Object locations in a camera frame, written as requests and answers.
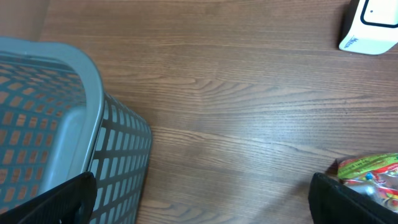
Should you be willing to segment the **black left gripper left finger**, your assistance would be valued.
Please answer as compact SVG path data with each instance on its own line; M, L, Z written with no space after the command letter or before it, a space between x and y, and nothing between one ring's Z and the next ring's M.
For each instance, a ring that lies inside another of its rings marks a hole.
M5 224L86 224L97 196L96 179L84 172L1 215Z

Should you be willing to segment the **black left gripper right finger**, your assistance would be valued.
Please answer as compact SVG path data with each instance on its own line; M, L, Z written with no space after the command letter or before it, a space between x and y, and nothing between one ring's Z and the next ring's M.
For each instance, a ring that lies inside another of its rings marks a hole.
M310 183L314 224L397 224L397 214L322 173Z

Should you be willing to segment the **green Haribo gummy bag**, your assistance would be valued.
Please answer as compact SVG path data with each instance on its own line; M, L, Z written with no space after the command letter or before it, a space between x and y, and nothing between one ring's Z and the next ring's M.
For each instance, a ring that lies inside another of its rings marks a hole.
M397 153L370 154L338 161L341 183L397 212Z

